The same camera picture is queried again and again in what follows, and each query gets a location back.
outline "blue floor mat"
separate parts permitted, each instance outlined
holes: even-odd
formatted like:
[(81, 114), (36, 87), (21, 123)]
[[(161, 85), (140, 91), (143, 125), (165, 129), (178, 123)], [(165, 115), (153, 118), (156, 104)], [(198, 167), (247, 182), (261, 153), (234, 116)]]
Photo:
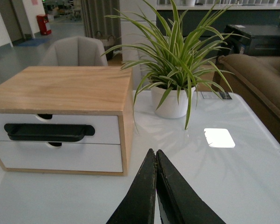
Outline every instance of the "blue floor mat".
[(32, 40), (28, 40), (23, 43), (20, 43), (17, 46), (19, 46), (19, 47), (37, 47), (49, 40), (50, 40), (49, 38), (35, 38)]

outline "black drawer handle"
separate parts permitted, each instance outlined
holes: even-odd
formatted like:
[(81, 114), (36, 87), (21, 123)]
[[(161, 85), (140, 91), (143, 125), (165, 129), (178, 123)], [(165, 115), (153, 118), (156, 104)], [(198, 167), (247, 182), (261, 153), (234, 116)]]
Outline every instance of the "black drawer handle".
[(5, 124), (4, 129), (15, 141), (75, 142), (95, 133), (91, 125)]

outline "desk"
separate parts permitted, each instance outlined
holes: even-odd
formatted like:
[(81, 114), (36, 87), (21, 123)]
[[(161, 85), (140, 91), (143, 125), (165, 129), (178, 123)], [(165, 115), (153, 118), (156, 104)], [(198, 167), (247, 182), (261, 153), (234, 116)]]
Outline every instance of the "desk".
[[(105, 224), (149, 148), (162, 149), (196, 193), (228, 224), (280, 224), (280, 145), (243, 99), (193, 96), (185, 118), (154, 114), (139, 95), (128, 176), (6, 173), (0, 168), (0, 224)], [(227, 128), (234, 148), (209, 147), (204, 128)], [(158, 204), (155, 223), (160, 224)]]

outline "office chair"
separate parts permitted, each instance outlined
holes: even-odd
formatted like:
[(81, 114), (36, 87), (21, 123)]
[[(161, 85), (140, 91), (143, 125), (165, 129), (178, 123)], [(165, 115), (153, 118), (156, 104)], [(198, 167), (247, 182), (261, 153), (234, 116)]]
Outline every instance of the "office chair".
[(75, 36), (54, 42), (39, 66), (108, 66), (100, 40)]

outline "wooden box top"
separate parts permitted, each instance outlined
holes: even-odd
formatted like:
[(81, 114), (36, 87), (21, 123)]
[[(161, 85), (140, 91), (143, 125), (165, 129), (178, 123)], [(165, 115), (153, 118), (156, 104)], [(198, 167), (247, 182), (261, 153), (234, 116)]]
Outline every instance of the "wooden box top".
[(132, 70), (28, 67), (0, 85), (0, 113), (120, 115)]

